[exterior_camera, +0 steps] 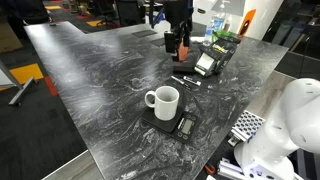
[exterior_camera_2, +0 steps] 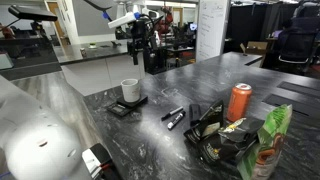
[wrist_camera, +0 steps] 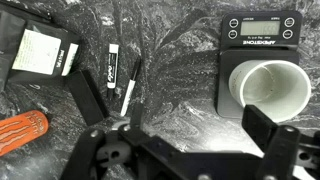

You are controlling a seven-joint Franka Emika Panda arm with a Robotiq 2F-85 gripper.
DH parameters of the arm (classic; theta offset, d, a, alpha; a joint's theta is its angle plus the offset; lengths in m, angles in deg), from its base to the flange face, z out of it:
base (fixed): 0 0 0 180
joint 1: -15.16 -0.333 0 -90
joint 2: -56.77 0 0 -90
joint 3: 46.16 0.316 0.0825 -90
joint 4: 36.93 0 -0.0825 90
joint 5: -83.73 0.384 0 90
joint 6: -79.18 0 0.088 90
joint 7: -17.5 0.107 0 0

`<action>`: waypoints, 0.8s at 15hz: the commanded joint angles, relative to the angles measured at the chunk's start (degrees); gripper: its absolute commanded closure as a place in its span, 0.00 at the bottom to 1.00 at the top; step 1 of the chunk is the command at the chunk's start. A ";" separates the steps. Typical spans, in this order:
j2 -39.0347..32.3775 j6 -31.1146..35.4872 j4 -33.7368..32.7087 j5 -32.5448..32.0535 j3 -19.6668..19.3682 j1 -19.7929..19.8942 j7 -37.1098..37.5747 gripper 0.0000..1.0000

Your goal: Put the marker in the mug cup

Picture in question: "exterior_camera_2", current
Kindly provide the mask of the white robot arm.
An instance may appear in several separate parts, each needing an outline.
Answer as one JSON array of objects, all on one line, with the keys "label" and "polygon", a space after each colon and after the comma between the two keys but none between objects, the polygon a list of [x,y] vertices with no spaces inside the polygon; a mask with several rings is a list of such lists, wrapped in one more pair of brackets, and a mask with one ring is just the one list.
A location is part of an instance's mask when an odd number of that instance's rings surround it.
[{"label": "white robot arm", "polygon": [[17,180],[92,180],[77,133],[48,106],[0,77],[0,147]]}]

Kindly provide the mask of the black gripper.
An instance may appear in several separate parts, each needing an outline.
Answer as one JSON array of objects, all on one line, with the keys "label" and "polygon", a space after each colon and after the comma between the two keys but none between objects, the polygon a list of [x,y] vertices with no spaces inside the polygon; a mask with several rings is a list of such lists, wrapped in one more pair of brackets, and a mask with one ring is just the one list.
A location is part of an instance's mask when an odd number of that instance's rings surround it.
[{"label": "black gripper", "polygon": [[135,21],[130,29],[131,40],[127,43],[128,52],[133,57],[134,65],[138,65],[138,51],[148,47],[148,26],[145,18]]}]

